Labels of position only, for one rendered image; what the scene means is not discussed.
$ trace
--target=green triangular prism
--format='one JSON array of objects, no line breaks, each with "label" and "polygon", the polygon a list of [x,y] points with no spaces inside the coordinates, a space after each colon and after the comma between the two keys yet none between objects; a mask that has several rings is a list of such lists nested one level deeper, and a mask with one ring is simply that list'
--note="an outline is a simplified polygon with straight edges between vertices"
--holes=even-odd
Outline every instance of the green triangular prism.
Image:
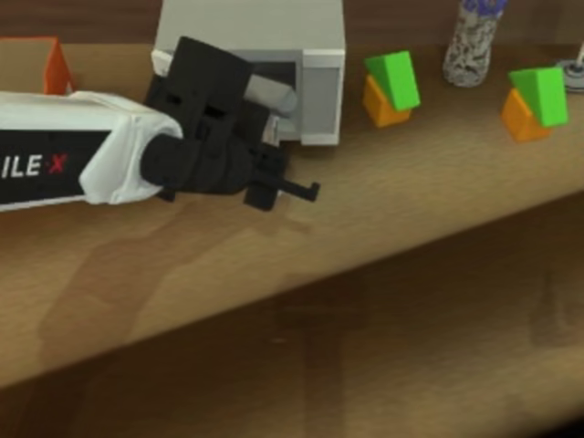
[{"label": "green triangular prism", "polygon": [[562,68],[528,68],[512,71],[509,77],[541,126],[551,128],[568,123]]},{"label": "green triangular prism", "polygon": [[402,51],[365,59],[365,66],[395,110],[420,106],[420,93],[410,52]]}]

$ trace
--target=orange box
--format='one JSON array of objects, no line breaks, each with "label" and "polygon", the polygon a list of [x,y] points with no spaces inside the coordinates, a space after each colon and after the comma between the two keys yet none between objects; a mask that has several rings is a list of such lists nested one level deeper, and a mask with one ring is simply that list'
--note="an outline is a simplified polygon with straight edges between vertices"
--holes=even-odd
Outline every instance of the orange box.
[{"label": "orange box", "polygon": [[363,105],[378,128],[407,121],[412,114],[411,109],[396,111],[372,75],[365,79]]},{"label": "orange box", "polygon": [[552,129],[541,126],[517,89],[509,91],[501,118],[509,133],[519,142],[545,139],[552,132]]},{"label": "orange box", "polygon": [[0,91],[66,95],[74,89],[57,37],[0,38]]}]

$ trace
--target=toy block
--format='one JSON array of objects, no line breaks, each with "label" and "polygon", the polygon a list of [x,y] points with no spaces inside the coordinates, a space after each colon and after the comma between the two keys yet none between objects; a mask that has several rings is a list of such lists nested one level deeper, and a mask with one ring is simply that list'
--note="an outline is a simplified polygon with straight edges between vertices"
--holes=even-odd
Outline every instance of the toy block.
[{"label": "toy block", "polygon": [[552,131],[551,128],[541,126],[517,89],[509,92],[501,118],[509,133],[518,142],[541,140]]},{"label": "toy block", "polygon": [[408,120],[412,114],[411,109],[397,111],[372,75],[367,75],[365,80],[363,105],[378,128],[402,123]]},{"label": "toy block", "polygon": [[365,59],[365,66],[396,111],[420,106],[420,93],[410,52]]},{"label": "toy block", "polygon": [[58,38],[0,38],[0,91],[66,95],[73,90]]},{"label": "toy block", "polygon": [[529,68],[509,74],[523,101],[544,128],[568,123],[568,103],[562,68]]}]

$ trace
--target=bottle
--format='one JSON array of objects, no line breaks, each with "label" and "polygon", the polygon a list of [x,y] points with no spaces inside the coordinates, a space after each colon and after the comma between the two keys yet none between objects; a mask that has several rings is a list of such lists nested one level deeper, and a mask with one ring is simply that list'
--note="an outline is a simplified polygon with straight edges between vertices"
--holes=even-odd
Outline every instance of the bottle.
[{"label": "bottle", "polygon": [[461,0],[454,37],[443,63],[444,78],[456,87],[483,83],[491,45],[507,0]]}]

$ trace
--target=wooden floor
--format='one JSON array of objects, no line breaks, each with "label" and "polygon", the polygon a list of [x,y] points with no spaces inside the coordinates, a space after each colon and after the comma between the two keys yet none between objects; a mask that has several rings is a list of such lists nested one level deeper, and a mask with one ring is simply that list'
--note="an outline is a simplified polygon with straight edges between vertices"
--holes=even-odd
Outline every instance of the wooden floor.
[{"label": "wooden floor", "polygon": [[2,438],[517,438],[584,409],[584,195],[0,391]]},{"label": "wooden floor", "polygon": [[[71,43],[150,43],[161,2],[2,0],[0,29],[6,36],[59,35]],[[351,44],[445,43],[456,5],[457,0],[345,0],[347,38]],[[511,0],[497,38],[573,44],[584,39],[583,18],[581,0]]]}]

